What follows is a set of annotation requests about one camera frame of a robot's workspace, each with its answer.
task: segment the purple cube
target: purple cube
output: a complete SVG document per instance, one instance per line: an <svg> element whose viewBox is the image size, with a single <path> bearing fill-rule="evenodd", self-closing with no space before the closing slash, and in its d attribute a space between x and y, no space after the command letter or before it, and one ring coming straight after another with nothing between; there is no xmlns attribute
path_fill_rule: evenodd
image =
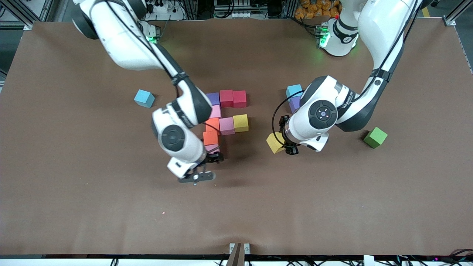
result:
<svg viewBox="0 0 473 266"><path fill-rule="evenodd" d="M218 92L207 93L207 97L209 97L212 105L220 105L220 96Z"/></svg>
<svg viewBox="0 0 473 266"><path fill-rule="evenodd" d="M235 134L235 127L233 125L233 117L226 117L219 119L220 132L222 135Z"/></svg>
<svg viewBox="0 0 473 266"><path fill-rule="evenodd" d="M295 113L300 108L300 96L289 99L289 107L291 107L291 112Z"/></svg>

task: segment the foam cube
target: foam cube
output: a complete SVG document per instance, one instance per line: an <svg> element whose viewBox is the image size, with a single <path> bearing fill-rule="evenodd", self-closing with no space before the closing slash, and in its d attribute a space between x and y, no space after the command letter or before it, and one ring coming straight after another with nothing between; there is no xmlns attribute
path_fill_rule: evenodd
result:
<svg viewBox="0 0 473 266"><path fill-rule="evenodd" d="M154 96L149 91L139 89L135 96L135 102L139 106L151 108L154 102Z"/></svg>
<svg viewBox="0 0 473 266"><path fill-rule="evenodd" d="M220 107L232 107L233 106L233 90L226 89L220 91Z"/></svg>
<svg viewBox="0 0 473 266"><path fill-rule="evenodd" d="M203 133L204 136L204 145L215 145L219 144L219 136L217 135L217 131L207 131Z"/></svg>
<svg viewBox="0 0 473 266"><path fill-rule="evenodd" d="M289 107L291 107L291 113L295 113L300 108L300 96L289 99Z"/></svg>
<svg viewBox="0 0 473 266"><path fill-rule="evenodd" d="M284 139L282 137L281 132L276 132L276 137L278 138L278 140L284 143ZM273 133L269 134L268 138L266 139L266 143L268 143L269 147L271 148L271 151L274 154L285 150L285 148L281 145L281 143L278 142L278 140L276 140Z"/></svg>
<svg viewBox="0 0 473 266"><path fill-rule="evenodd" d="M211 118L207 121L205 121L206 125L205 125L205 131L209 132L209 131L215 131L215 132L219 132L220 131L220 123L219 123L219 118L218 117L214 117L214 118Z"/></svg>
<svg viewBox="0 0 473 266"><path fill-rule="evenodd" d="M300 91L302 91L302 87L300 86L300 84L288 86L288 88L286 89L286 97L289 98L289 96L293 95L296 92L300 92Z"/></svg>
<svg viewBox="0 0 473 266"><path fill-rule="evenodd" d="M234 115L233 126L235 127L235 133L248 131L248 116L245 115Z"/></svg>
<svg viewBox="0 0 473 266"><path fill-rule="evenodd" d="M233 108L245 108L246 107L246 91L235 90L233 92Z"/></svg>
<svg viewBox="0 0 473 266"><path fill-rule="evenodd" d="M233 117L226 117L219 119L220 132L222 135L235 134L235 127L233 126Z"/></svg>
<svg viewBox="0 0 473 266"><path fill-rule="evenodd" d="M209 152L209 151L211 151L211 150L217 148L218 146L219 146L218 144L207 145L207 146L205 146L205 150L206 150L207 152ZM220 152L220 149L216 149L216 150L212 151L211 154L216 153L216 152Z"/></svg>
<svg viewBox="0 0 473 266"><path fill-rule="evenodd" d="M220 97L218 92L207 93L207 97L212 105L220 105Z"/></svg>
<svg viewBox="0 0 473 266"><path fill-rule="evenodd" d="M210 113L210 118L222 118L222 113L220 112L220 105L212 105L212 112Z"/></svg>
<svg viewBox="0 0 473 266"><path fill-rule="evenodd" d="M366 144L368 144L369 146L371 146L371 148L374 149L374 148L379 147L381 144L383 144L386 137L387 137L386 133L384 133L378 127L375 127L373 131L371 131L363 141L366 142Z"/></svg>

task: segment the orange object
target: orange object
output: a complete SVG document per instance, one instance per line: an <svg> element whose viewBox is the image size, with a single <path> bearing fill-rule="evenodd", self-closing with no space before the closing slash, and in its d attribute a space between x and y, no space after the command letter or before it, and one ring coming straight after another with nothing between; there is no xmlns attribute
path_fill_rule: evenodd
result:
<svg viewBox="0 0 473 266"><path fill-rule="evenodd" d="M330 10L330 7L332 7L332 1L330 0L322 0L324 4L322 5L323 10Z"/></svg>
<svg viewBox="0 0 473 266"><path fill-rule="evenodd" d="M207 121L205 121L206 125L205 125L205 131L207 132L210 132L210 131L215 131L215 132L218 132L220 131L220 122L219 122L219 118L218 117L215 117L215 118L211 118Z"/></svg>
<svg viewBox="0 0 473 266"><path fill-rule="evenodd" d="M305 15L306 15L306 10L303 8L298 8L296 9L296 13L294 14L294 17L297 19L301 19L301 18L304 18Z"/></svg>
<svg viewBox="0 0 473 266"><path fill-rule="evenodd" d="M338 16L338 15L339 15L339 13L338 13L338 9L337 9L337 8L331 8L331 9L330 9L330 17L331 17L331 18L334 18L334 17L336 17L336 16Z"/></svg>
<svg viewBox="0 0 473 266"><path fill-rule="evenodd" d="M204 145L214 145L219 143L219 136L217 135L217 131L208 131L204 132Z"/></svg>
<svg viewBox="0 0 473 266"><path fill-rule="evenodd" d="M299 2L303 8L306 8L310 5L310 0L300 0Z"/></svg>
<svg viewBox="0 0 473 266"><path fill-rule="evenodd" d="M310 13L315 13L317 11L317 5L316 4L313 4L313 5L309 5L307 7L307 11L310 12Z"/></svg>

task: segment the table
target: table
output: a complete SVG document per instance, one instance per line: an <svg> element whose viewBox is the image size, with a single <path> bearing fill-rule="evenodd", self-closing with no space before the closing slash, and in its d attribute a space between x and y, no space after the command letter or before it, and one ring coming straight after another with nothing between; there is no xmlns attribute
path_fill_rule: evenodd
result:
<svg viewBox="0 0 473 266"><path fill-rule="evenodd" d="M164 71L117 67L71 23L24 33L0 95L1 254L447 255L470 247L472 76L455 29L418 19L366 126L321 153L265 143L288 85L330 74L360 92L372 60L318 50L288 20L169 22L162 45L204 92L246 89L250 131L225 136L214 182L179 184L150 130ZM138 89L157 95L151 110ZM286 106L278 116L286 114Z"/></svg>

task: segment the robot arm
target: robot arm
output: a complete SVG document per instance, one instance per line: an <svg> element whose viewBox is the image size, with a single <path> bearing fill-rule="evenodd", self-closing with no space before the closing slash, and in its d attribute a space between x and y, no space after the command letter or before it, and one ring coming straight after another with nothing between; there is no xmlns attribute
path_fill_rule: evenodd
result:
<svg viewBox="0 0 473 266"><path fill-rule="evenodd" d="M165 108L153 112L151 128L161 148L171 156L167 167L180 182L215 178L212 172L197 171L207 162L223 160L220 154L207 154L202 141L190 131L208 120L211 103L172 56L143 35L137 20L146 14L143 0L85 0L73 18L85 36L99 39L112 60L128 70L163 69L182 95Z"/></svg>
<svg viewBox="0 0 473 266"><path fill-rule="evenodd" d="M360 130L368 123L402 55L402 36L407 22L421 4L420 0L372 0L359 12L357 2L345 4L342 1L342 14L347 14L340 18L345 21L332 21L328 30L329 34L331 29L332 32L345 30L345 33L329 35L323 48L331 53L338 51L340 55L349 52L357 34L348 39L346 35L350 32L346 30L358 28L373 57L374 69L361 94L330 76L316 78L302 94L301 108L286 122L283 119L280 122L288 147L301 144L320 151L328 140L327 131L334 125L350 132Z"/></svg>

